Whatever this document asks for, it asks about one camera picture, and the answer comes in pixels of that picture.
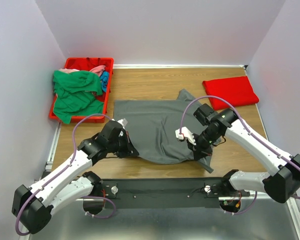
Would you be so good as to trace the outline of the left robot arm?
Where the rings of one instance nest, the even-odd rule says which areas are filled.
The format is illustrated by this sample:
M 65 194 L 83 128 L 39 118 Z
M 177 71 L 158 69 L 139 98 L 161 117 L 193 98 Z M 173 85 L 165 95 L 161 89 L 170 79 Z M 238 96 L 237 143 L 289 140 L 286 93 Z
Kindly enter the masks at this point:
M 15 231 L 19 236 L 38 233 L 70 202 L 97 197 L 102 180 L 87 170 L 109 153 L 118 158 L 138 156 L 126 125 L 124 118 L 108 121 L 101 132 L 75 145 L 73 154 L 46 177 L 29 187 L 22 184 L 14 191 L 11 212 L 16 217 Z

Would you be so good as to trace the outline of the blue t shirt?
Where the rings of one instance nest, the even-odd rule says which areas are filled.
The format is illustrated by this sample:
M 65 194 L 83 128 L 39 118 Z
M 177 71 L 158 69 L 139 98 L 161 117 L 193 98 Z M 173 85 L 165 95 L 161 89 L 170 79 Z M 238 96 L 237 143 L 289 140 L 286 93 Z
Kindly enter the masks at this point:
M 107 71 L 104 71 L 99 77 L 100 83 L 101 83 L 101 89 L 105 93 L 107 92 L 109 77 L 110 77 L 110 74 Z

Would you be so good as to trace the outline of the folded red t shirt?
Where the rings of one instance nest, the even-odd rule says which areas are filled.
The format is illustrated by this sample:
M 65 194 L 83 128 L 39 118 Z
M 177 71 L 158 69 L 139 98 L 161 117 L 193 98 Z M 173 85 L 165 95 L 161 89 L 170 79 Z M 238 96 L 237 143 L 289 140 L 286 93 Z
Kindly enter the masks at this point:
M 202 85 L 207 95 L 222 98 L 234 107 L 259 102 L 247 76 L 205 80 Z

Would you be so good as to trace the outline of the aluminium frame rail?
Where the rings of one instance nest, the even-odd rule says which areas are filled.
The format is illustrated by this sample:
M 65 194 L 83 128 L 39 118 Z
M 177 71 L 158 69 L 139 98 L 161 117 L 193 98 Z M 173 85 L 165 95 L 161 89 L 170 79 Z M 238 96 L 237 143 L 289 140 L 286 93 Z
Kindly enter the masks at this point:
M 218 208 L 117 209 L 101 181 L 100 188 L 58 210 L 42 230 L 32 234 L 34 238 L 300 239 L 296 192 L 285 203 L 265 192 L 236 190 L 238 196 L 220 197 Z

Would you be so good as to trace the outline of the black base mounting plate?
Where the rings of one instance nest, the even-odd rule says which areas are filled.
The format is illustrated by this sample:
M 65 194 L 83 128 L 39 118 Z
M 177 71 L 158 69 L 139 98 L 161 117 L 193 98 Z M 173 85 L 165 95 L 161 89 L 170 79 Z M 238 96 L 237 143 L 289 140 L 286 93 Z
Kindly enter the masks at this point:
M 118 210 L 219 208 L 219 198 L 238 196 L 220 177 L 104 179 L 102 189 Z

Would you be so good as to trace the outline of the red plastic bin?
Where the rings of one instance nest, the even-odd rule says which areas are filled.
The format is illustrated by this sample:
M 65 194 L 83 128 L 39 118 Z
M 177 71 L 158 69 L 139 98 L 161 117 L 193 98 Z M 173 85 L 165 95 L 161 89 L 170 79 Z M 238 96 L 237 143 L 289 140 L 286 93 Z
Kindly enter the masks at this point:
M 77 69 L 81 71 L 88 71 L 100 65 L 105 65 L 105 71 L 109 73 L 109 80 L 107 84 L 107 91 L 103 92 L 102 95 L 96 97 L 99 101 L 104 103 L 103 112 L 95 113 L 95 116 L 90 117 L 86 120 L 87 123 L 103 123 L 106 119 L 105 115 L 107 113 L 107 105 L 109 100 L 109 95 L 111 92 L 111 81 L 113 76 L 114 59 L 104 58 L 104 57 L 70 57 L 66 60 L 63 69 Z M 54 93 L 54 99 L 49 111 L 49 118 L 62 122 L 54 113 L 53 107 L 57 96 Z M 70 123 L 78 123 L 86 116 L 73 116 Z

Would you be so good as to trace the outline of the pink t shirt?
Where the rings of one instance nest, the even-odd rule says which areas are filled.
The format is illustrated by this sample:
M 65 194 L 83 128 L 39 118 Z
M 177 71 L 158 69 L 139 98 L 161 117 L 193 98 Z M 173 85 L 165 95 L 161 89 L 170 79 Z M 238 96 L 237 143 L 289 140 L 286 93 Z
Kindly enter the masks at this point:
M 96 67 L 92 68 L 91 70 L 89 70 L 89 72 L 94 73 L 100 77 L 103 74 L 103 72 L 105 71 L 105 68 L 106 68 L 105 65 L 99 65 L 99 66 L 96 66 Z M 78 70 L 78 69 L 68 69 L 68 68 L 61 68 L 58 71 L 66 73 L 66 74 L 70 74 L 70 73 L 74 73 L 74 72 L 81 72 L 81 70 Z

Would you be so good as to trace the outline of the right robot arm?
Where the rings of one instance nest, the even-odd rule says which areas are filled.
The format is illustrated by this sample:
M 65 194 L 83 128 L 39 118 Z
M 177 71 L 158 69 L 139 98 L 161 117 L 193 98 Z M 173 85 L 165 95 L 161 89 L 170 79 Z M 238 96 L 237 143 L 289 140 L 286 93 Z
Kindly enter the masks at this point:
M 224 195 L 231 196 L 241 190 L 256 191 L 268 194 L 278 203 L 285 203 L 300 188 L 300 154 L 291 155 L 276 147 L 230 108 L 216 112 L 209 105 L 203 104 L 193 115 L 206 127 L 188 142 L 195 153 L 210 154 L 217 140 L 226 137 L 243 147 L 266 170 L 231 170 L 217 186 Z

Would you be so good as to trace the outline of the green t shirt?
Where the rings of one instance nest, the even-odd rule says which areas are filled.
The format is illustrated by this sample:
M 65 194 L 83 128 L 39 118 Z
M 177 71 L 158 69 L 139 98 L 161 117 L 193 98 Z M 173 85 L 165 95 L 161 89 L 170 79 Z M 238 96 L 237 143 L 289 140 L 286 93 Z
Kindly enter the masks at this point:
M 54 93 L 56 100 L 53 113 L 65 124 L 72 117 L 85 117 L 101 114 L 104 103 L 97 96 L 103 94 L 99 76 L 89 71 L 66 73 L 56 70 L 53 74 Z

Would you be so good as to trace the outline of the grey t shirt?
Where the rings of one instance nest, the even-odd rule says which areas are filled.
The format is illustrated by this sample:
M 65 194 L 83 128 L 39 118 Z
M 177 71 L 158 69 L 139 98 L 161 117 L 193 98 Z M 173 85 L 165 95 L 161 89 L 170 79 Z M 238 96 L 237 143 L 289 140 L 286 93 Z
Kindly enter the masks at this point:
M 180 126 L 200 134 L 204 127 L 193 116 L 201 106 L 186 89 L 179 91 L 175 100 L 116 100 L 113 118 L 126 119 L 125 130 L 139 153 L 139 157 L 152 163 L 174 165 L 195 159 L 186 142 L 176 138 Z

